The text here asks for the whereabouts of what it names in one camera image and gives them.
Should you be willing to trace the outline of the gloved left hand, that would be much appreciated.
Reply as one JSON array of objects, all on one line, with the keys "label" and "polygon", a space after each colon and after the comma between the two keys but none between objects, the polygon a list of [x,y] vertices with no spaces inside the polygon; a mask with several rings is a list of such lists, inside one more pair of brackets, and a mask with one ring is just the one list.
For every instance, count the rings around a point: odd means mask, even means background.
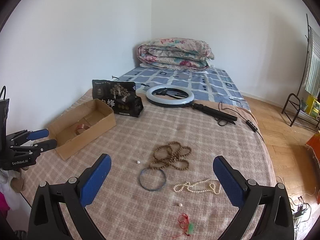
[{"label": "gloved left hand", "polygon": [[16,193],[20,193],[25,189],[24,172],[28,169],[29,167],[23,167],[12,171],[12,180],[10,182],[10,186]]}]

